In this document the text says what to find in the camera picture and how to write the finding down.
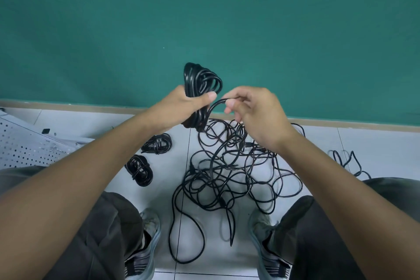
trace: sneaker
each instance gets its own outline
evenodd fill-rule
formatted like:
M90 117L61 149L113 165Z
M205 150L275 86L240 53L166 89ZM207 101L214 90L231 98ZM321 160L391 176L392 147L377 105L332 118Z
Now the sneaker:
M288 279L290 276L291 265L266 249L275 228L271 225L270 217L258 209L249 217L248 230L258 252L257 271L260 280Z
M144 248L134 251L125 261L125 278L128 280L150 280L155 274L153 254L160 238L160 220L150 208L140 213L143 219Z

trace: floor tile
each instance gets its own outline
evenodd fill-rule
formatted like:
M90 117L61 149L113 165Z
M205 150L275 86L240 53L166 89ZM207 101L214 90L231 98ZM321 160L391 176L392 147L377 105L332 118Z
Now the floor tile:
M175 261L172 259L168 248L168 231L172 221L171 198L185 173L189 132L189 129L178 125L167 132L173 142L172 149L168 153L161 155L142 154L147 158L153 171L153 181L149 186L138 186L123 168L106 188L106 191L123 195L140 212L147 207L151 207L158 212L162 224L162 235L155 251L156 271L175 271ZM179 219L176 220L171 238L174 248L178 243L178 234Z
M174 280L175 273L155 272L153 280Z
M49 128L50 135L56 133L58 137L73 135L97 138L132 116L130 114L42 110L35 126L40 129Z
M5 111L7 114L13 115L32 125L35 124L35 121L39 117L39 113L41 113L41 110L35 108L6 107Z
M242 277L242 276L230 276L230 275L197 275L188 273L177 273L175 280L255 280L257 277Z
M344 149L354 151L362 169L372 178L402 177L420 180L420 133L339 128ZM359 170L350 162L352 172Z
M216 127L216 131L220 131L221 127ZM326 153L330 150L338 150L342 156L342 145L339 138L339 133L336 128L320 128L320 127L304 127L307 138L319 146ZM204 139L205 142L210 143L209 139ZM215 151L217 146L208 148L209 151ZM201 150L197 139L197 132L191 131L189 156L194 152ZM198 162L204 158L204 153L198 154L193 158L193 164L197 166ZM290 169L284 160L278 157L279 166L284 169ZM237 161L238 164L244 164L244 158ZM272 166L268 162L256 166L253 169L252 175L258 180L268 180L272 173ZM280 182L276 183L275 187L280 187ZM299 182L294 176L284 178L283 189L281 195L290 195L299 190ZM267 200L271 197L270 189L264 185L256 185L252 188L256 197L262 200ZM271 214L272 222L280 220L291 205L301 196L310 194L306 187L303 187L302 192L291 198L277 198L276 208ZM208 197L202 198L202 201L214 199L211 193ZM236 219L236 235L233 241L233 246L229 244L229 227L226 217L226 212L218 210L215 212L207 212L197 205L192 203L189 199L184 197L183 210L191 214L194 219L202 227L206 237L206 248L200 258L190 264L177 264L176 272L187 273L203 273L215 275L237 275L237 276L257 276L257 253L254 249L248 235L247 221L248 217L256 208L255 203L248 196L237 199L233 208ZM199 253L202 245L201 234L199 233L195 224L183 216L181 220L180 240L178 249L178 259L188 260Z

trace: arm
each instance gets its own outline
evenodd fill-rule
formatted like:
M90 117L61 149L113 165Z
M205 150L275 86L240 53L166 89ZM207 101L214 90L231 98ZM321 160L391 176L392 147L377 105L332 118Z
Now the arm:
M166 98L0 197L0 279L41 279L124 164L154 134L180 124L216 93Z
M234 111L235 120L243 121L259 144L278 153L299 175L367 279L418 278L417 221L297 133L267 89L237 87L224 97L232 98L225 113Z

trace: teal wall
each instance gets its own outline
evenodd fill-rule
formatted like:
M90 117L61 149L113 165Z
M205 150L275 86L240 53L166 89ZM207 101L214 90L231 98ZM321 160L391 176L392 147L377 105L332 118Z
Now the teal wall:
M0 0L0 98L148 107L188 61L290 117L420 125L420 0Z

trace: right hand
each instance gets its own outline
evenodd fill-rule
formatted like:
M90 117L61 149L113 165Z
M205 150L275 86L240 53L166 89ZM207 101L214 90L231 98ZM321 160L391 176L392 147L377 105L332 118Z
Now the right hand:
M277 152L285 141L298 134L290 124L276 95L264 87L239 86L226 93L225 113L235 113L251 137L266 149Z

